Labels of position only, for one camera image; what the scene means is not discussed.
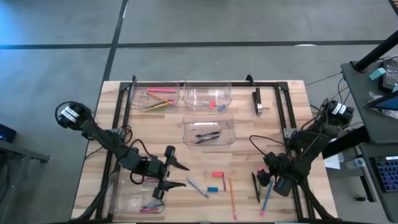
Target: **wooden table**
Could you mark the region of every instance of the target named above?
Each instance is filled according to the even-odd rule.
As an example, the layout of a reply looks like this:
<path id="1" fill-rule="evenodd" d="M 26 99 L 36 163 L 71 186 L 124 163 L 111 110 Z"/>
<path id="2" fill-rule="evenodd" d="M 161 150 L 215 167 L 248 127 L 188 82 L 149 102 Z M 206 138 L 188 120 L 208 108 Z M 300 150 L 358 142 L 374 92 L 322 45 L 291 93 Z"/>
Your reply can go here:
<path id="1" fill-rule="evenodd" d="M 294 109 L 294 115 L 298 127 L 311 117 L 310 105 L 303 81 L 287 81 L 290 97 Z M 96 110 L 96 122 L 103 129 L 110 129 L 118 97 L 120 82 L 104 82 Z M 234 128 L 236 141 L 224 149 L 199 147 L 192 149 L 183 143 L 182 118 L 189 113 L 182 101 L 183 91 L 180 92 L 181 100 L 177 113 L 159 114 L 143 113 L 138 110 L 130 110 L 129 125 L 135 138 L 144 141 L 148 150 L 164 160 L 164 151 L 167 145 L 176 147 L 176 157 L 179 162 L 187 166 L 190 171 L 171 168 L 168 180 L 185 182 L 189 177 L 195 180 L 204 189 L 207 186 L 217 186 L 222 189 L 220 179 L 213 178 L 214 171 L 224 171 L 227 179 L 227 192 L 211 194 L 210 199 L 200 195 L 192 186 L 177 187 L 165 194 L 165 210 L 157 215 L 115 213 L 114 222 L 233 222 L 231 196 L 229 194 L 228 175 L 233 178 L 233 187 L 236 201 L 236 211 L 239 222 L 294 222 L 297 221 L 292 193 L 288 197 L 282 197 L 277 193 L 271 193 L 267 204 L 266 214 L 260 217 L 260 210 L 265 198 L 266 189 L 263 188 L 261 204 L 258 204 L 254 193 L 251 172 L 264 167 L 262 155 L 249 142 L 252 134 L 268 136 L 278 141 L 283 141 L 280 128 L 279 114 L 275 99 L 275 91 L 270 87 L 261 87 L 261 100 L 263 112 L 256 116 L 253 108 L 253 87 L 233 87 L 233 101 L 229 112 L 234 115 Z M 282 95 L 284 113 L 286 119 L 287 108 Z M 119 125 L 122 123 L 124 105 L 122 104 Z M 266 139 L 256 139 L 255 143 L 264 151 L 275 153 L 284 152 L 280 144 Z M 99 148 L 97 142 L 88 145 L 87 153 Z M 106 151 L 102 150 L 93 154 L 85 161 L 81 173 L 72 218 L 78 217 L 90 204 L 98 193 L 103 175 Z M 310 188 L 326 210 L 337 217 L 335 203 L 330 190 L 328 177 L 322 155 L 312 163 L 311 173 L 308 176 Z M 300 192 L 300 199 L 304 211 L 304 217 L 308 217 L 305 199 Z"/>

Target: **white paper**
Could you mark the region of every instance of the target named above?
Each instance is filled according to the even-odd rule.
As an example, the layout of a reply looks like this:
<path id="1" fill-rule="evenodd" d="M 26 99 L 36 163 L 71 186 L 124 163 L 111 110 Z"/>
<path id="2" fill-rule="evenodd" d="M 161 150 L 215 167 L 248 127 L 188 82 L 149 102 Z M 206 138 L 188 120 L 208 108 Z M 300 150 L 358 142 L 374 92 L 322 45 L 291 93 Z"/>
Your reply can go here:
<path id="1" fill-rule="evenodd" d="M 324 159 L 325 167 L 332 169 L 340 169 L 340 161 L 338 160 L 338 155 L 331 156 L 327 159 Z"/>

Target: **keyboard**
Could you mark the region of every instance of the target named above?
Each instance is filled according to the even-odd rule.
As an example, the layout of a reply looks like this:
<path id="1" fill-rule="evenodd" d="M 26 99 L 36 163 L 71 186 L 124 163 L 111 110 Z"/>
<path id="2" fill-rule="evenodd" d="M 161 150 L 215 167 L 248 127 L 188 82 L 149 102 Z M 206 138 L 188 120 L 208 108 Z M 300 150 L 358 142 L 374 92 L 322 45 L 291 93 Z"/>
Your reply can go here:
<path id="1" fill-rule="evenodd" d="M 383 192 L 398 192 L 398 156 L 373 157 L 371 163 Z"/>

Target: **clear plastic bin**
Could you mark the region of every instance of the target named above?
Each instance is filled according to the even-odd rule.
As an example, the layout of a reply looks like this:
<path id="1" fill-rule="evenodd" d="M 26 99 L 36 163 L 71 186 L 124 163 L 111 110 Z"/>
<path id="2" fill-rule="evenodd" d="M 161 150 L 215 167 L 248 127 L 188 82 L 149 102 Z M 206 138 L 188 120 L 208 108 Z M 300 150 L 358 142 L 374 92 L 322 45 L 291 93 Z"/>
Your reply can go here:
<path id="1" fill-rule="evenodd" d="M 141 176 L 133 175 L 134 180 Z M 139 213 L 158 214 L 163 212 L 165 203 L 152 197 L 157 183 L 146 179 L 143 184 L 136 185 L 130 181 L 130 174 L 116 172 L 109 178 L 105 197 L 105 207 L 108 213 Z"/>
<path id="2" fill-rule="evenodd" d="M 226 146 L 236 140 L 231 113 L 186 114 L 183 128 L 183 141 L 188 146 Z"/>
<path id="3" fill-rule="evenodd" d="M 180 82 L 167 82 L 165 86 L 135 86 L 130 96 L 133 109 L 146 113 L 175 113 L 180 99 Z"/>
<path id="4" fill-rule="evenodd" d="M 190 111 L 224 113 L 232 101 L 231 82 L 206 87 L 185 82 L 183 101 Z"/>

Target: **concrete floor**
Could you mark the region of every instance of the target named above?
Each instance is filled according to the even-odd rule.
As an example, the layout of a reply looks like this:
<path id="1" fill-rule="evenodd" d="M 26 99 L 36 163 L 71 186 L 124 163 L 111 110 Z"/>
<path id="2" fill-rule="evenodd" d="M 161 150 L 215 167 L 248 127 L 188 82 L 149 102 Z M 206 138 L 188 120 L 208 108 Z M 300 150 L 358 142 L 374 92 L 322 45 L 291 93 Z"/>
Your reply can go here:
<path id="1" fill-rule="evenodd" d="M 121 4 L 0 1 L 0 45 L 110 44 Z M 119 43 L 382 40 L 397 30 L 397 21 L 387 0 L 130 0 Z M 118 49 L 109 79 L 135 74 L 140 80 L 242 80 L 250 73 L 257 80 L 309 83 L 374 47 Z M 0 50 L 0 123 L 18 131 L 17 145 L 51 154 L 48 164 L 32 163 L 10 223 L 69 219 L 87 142 L 58 126 L 53 111 L 66 100 L 96 107 L 108 54 L 109 49 Z M 311 104 L 332 97 L 340 78 L 308 86 Z M 347 104 L 354 106 L 351 97 Z M 363 194 L 359 178 L 330 183 L 340 218 L 389 223 L 380 203 L 352 199 Z"/>

